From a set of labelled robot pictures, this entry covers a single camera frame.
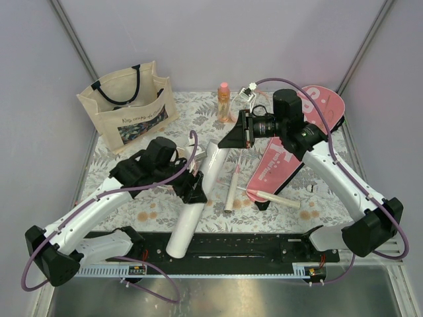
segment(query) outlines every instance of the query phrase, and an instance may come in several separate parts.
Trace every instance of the black clamp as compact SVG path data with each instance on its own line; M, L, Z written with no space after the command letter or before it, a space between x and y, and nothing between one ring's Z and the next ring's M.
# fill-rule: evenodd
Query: black clamp
M184 203L207 203L207 197L203 190L203 173L198 172L196 176L188 173L181 185L174 185L175 194Z

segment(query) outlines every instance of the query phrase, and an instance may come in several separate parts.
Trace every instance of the pink cap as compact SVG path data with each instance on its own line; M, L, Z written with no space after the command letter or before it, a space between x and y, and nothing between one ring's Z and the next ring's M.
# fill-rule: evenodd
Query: pink cap
M221 83L220 84L220 91L221 92L229 92L229 86L227 83Z

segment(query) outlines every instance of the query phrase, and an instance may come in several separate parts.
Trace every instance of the white pen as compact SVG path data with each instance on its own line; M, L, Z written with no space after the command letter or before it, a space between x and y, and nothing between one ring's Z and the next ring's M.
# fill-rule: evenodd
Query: white pen
M262 192L261 190L247 190L248 193L253 194L257 197L261 197L270 201L274 201L275 203L280 203L282 205L293 207L295 209L299 209L301 204L299 201L294 201L290 199L286 199L283 197L280 197L278 195L273 195L270 193Z
M232 175L231 185L229 185L229 191L227 193L226 205L224 209L226 213L231 213L233 209L233 201L235 199L235 191L237 190L239 170L241 166L241 157L242 157L242 152L239 153L237 167L235 168L235 173L233 173Z

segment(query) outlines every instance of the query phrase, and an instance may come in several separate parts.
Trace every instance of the white tube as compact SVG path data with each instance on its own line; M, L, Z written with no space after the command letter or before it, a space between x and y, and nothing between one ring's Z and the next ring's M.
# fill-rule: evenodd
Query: white tube
M202 186L207 197L209 197L212 192L217 176L229 152L229 149L219 149L217 146L218 143L219 142L216 140L211 140L209 142L206 150L207 157L200 167L200 171L204 174ZM166 252L168 255L177 259L181 259L185 256L186 250L190 245L192 236L198 225L198 221L200 221L204 205L204 203L196 203L184 206L174 226L171 238L167 243Z

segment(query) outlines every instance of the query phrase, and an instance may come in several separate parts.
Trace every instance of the perfume bottle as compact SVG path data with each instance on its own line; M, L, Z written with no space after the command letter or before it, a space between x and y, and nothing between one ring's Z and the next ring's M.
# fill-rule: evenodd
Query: perfume bottle
M217 90L217 119L221 122L229 120L229 100L231 99L231 91L227 83L221 83Z

